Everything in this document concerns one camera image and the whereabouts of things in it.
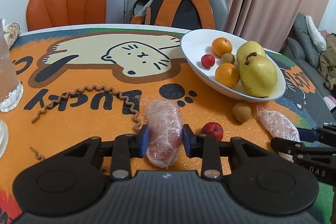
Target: cloth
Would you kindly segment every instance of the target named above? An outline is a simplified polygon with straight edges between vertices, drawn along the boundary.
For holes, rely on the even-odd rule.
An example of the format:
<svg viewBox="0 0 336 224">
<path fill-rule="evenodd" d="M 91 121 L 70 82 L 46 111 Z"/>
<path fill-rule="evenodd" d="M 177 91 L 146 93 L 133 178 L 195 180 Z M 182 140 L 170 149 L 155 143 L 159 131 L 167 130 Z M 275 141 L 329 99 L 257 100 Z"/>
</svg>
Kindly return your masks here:
<svg viewBox="0 0 336 224">
<path fill-rule="evenodd" d="M 5 40 L 9 48 L 11 48 L 14 42 L 18 39 L 20 32 L 19 23 L 11 23 L 4 27 Z"/>
<path fill-rule="evenodd" d="M 318 72 L 325 79 L 324 87 L 331 92 L 336 84 L 336 37 L 332 34 L 327 35 L 327 49 L 320 55 Z"/>
<path fill-rule="evenodd" d="M 330 95 L 329 96 L 325 96 L 325 97 L 323 97 L 323 100 L 324 100 L 324 102 L 327 105 L 327 107 L 328 107 L 329 110 L 332 110 L 334 107 L 336 107 L 334 97 L 332 97 Z"/>
<path fill-rule="evenodd" d="M 327 30 L 322 30 L 320 31 L 320 34 L 322 35 L 322 37 L 324 38 L 325 42 L 327 43 Z"/>
</svg>

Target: yellow pear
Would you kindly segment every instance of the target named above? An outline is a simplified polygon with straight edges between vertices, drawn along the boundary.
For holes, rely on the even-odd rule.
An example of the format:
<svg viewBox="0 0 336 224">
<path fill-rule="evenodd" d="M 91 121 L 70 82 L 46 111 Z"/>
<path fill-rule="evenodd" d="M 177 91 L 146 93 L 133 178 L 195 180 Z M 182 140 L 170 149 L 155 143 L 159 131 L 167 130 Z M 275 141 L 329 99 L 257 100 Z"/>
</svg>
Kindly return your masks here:
<svg viewBox="0 0 336 224">
<path fill-rule="evenodd" d="M 278 81 L 277 70 L 273 63 L 256 52 L 250 53 L 239 66 L 240 81 L 249 95 L 268 97 Z"/>
<path fill-rule="evenodd" d="M 256 41 L 247 41 L 237 50 L 236 60 L 238 66 L 240 66 L 240 63 L 245 60 L 246 56 L 248 56 L 251 52 L 256 52 L 257 54 L 266 57 L 266 53 L 259 43 L 257 43 Z"/>
</svg>

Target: wavy cable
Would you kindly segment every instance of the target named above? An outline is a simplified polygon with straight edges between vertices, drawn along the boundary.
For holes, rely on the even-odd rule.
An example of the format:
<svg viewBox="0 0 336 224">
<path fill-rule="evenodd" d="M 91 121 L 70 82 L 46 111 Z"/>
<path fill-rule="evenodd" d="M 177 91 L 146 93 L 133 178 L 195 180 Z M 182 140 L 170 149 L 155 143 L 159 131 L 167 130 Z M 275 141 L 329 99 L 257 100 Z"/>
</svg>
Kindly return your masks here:
<svg viewBox="0 0 336 224">
<path fill-rule="evenodd" d="M 45 160 L 45 157 L 42 156 L 42 155 L 39 155 L 39 153 L 34 148 L 32 148 L 31 146 L 29 148 L 30 148 L 30 150 L 32 150 L 34 152 L 35 159 Z"/>
<path fill-rule="evenodd" d="M 48 109 L 49 110 L 53 109 L 56 105 L 58 105 L 61 102 L 62 99 L 67 100 L 70 96 L 74 96 L 78 93 L 84 93 L 85 91 L 90 92 L 90 91 L 93 91 L 93 90 L 95 90 L 95 91 L 103 90 L 105 92 L 111 92 L 113 95 L 119 95 L 119 99 L 124 100 L 125 104 L 130 106 L 130 112 L 132 114 L 134 114 L 132 119 L 133 119 L 133 121 L 136 122 L 136 125 L 133 127 L 133 129 L 137 132 L 140 131 L 141 120 L 138 118 L 139 111 L 134 109 L 134 107 L 135 107 L 134 103 L 129 101 L 128 96 L 123 96 L 121 91 L 115 91 L 114 88 L 106 88 L 104 85 L 102 85 L 102 86 L 93 85 L 91 87 L 85 86 L 82 89 L 75 89 L 74 92 L 68 92 L 65 95 L 59 96 L 57 100 L 52 100 L 51 103 L 49 105 L 46 105 L 43 110 L 40 110 L 39 112 L 37 112 L 36 117 L 34 119 L 32 119 L 31 123 L 37 122 L 37 120 L 40 118 L 41 115 L 45 114 Z"/>
</svg>

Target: pear stem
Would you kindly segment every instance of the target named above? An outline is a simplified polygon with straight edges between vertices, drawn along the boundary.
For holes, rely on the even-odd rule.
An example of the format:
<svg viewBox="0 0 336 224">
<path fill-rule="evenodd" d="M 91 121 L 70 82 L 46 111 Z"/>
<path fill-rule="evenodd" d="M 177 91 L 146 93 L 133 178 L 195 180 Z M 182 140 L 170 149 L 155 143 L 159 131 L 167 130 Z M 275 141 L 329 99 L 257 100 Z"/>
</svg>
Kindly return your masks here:
<svg viewBox="0 0 336 224">
<path fill-rule="evenodd" d="M 257 56 L 257 53 L 256 52 L 251 52 L 248 56 L 246 56 L 246 60 L 245 60 L 245 65 L 248 65 L 249 64 L 249 58 L 251 56 Z"/>
</svg>

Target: blue gripper pad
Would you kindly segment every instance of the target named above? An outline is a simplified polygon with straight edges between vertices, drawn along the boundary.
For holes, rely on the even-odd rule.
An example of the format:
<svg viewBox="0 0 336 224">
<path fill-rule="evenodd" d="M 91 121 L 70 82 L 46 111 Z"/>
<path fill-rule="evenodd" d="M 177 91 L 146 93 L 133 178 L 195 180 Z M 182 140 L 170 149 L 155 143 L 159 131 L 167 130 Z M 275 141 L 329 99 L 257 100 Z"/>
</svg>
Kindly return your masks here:
<svg viewBox="0 0 336 224">
<path fill-rule="evenodd" d="M 184 127 L 182 128 L 182 137 L 185 154 L 187 155 L 187 157 L 189 157 L 191 154 L 191 139 L 188 136 L 187 131 Z"/>
<path fill-rule="evenodd" d="M 146 125 L 146 129 L 142 135 L 142 139 L 140 143 L 140 157 L 141 158 L 143 158 L 146 155 L 148 142 L 149 142 L 149 126 Z"/>
<path fill-rule="evenodd" d="M 319 140 L 319 135 L 313 129 L 297 128 L 300 139 L 304 142 L 313 143 Z"/>
</svg>

